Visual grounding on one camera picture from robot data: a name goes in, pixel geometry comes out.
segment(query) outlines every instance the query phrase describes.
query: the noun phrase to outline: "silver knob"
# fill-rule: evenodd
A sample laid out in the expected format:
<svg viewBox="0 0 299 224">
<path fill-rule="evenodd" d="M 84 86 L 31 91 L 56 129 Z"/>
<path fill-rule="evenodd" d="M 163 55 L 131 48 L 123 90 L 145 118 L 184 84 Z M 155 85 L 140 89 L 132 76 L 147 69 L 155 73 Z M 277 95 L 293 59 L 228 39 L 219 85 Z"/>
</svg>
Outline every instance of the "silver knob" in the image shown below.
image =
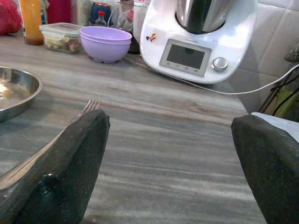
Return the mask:
<svg viewBox="0 0 299 224">
<path fill-rule="evenodd" d="M 223 57 L 218 57 L 213 60 L 211 67 L 216 72 L 224 72 L 228 68 L 228 61 Z"/>
</svg>

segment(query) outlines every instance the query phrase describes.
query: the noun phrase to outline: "display screen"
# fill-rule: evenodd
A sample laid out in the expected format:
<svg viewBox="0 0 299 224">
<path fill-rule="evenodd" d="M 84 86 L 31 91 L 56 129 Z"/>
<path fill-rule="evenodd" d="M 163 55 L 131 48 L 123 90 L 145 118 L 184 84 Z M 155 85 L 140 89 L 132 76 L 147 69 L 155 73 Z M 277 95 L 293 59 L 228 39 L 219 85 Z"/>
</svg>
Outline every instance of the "display screen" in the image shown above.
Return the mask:
<svg viewBox="0 0 299 224">
<path fill-rule="evenodd" d="M 200 69 L 205 53 L 173 44 L 170 48 L 167 61 Z"/>
</svg>

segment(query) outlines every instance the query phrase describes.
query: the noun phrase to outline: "orange bottle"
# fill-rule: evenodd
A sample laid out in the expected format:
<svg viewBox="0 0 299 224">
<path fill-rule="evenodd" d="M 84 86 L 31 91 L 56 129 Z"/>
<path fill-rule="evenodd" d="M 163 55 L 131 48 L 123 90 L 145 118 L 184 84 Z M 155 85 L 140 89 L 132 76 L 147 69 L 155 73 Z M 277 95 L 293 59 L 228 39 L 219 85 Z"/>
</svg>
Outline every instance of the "orange bottle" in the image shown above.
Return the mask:
<svg viewBox="0 0 299 224">
<path fill-rule="evenodd" d="M 25 28 L 25 43 L 42 45 L 43 35 L 39 29 L 42 24 L 40 0 L 20 0 L 21 14 Z"/>
</svg>

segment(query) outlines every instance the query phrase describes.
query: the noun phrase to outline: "red cloth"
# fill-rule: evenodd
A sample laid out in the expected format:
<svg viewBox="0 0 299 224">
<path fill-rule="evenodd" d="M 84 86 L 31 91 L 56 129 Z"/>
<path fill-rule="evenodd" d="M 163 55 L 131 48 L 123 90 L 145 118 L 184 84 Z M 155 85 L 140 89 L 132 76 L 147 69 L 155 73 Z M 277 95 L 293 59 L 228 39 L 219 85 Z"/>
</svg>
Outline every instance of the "red cloth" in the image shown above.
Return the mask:
<svg viewBox="0 0 299 224">
<path fill-rule="evenodd" d="M 13 0 L 0 0 L 0 35 L 16 33 L 21 26 L 21 16 Z"/>
</svg>

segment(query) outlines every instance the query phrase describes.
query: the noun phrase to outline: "plastic food container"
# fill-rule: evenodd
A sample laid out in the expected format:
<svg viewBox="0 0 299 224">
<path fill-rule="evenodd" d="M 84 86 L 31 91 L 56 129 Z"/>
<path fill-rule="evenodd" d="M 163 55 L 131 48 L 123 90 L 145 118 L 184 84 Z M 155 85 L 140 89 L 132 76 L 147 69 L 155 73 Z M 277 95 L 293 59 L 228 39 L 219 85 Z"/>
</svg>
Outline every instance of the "plastic food container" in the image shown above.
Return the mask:
<svg viewBox="0 0 299 224">
<path fill-rule="evenodd" d="M 43 45 L 49 50 L 77 53 L 81 47 L 79 36 L 81 28 L 65 22 L 41 25 Z"/>
</svg>

